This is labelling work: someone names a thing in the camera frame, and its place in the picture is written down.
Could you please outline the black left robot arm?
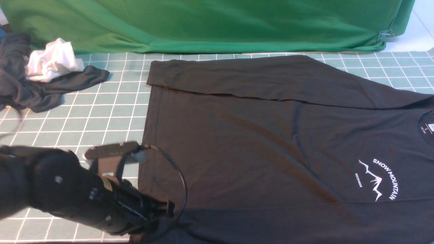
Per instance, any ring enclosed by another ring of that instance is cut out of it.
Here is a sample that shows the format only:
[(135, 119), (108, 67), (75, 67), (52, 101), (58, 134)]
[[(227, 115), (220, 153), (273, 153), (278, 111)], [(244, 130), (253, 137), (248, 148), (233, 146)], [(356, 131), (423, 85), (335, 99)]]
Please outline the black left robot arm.
[(32, 207), (110, 235), (153, 233), (175, 204), (140, 193), (122, 179), (128, 160), (144, 148), (136, 142), (88, 149), (82, 167), (72, 151), (28, 146), (1, 147), (1, 218)]

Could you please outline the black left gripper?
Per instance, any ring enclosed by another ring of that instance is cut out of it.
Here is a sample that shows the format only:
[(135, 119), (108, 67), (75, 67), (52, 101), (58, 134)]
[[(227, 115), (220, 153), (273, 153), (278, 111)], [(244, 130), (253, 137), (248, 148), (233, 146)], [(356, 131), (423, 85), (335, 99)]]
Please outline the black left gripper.
[(161, 219), (175, 218), (175, 204), (140, 193), (131, 183), (99, 177), (99, 229), (110, 235), (154, 234)]

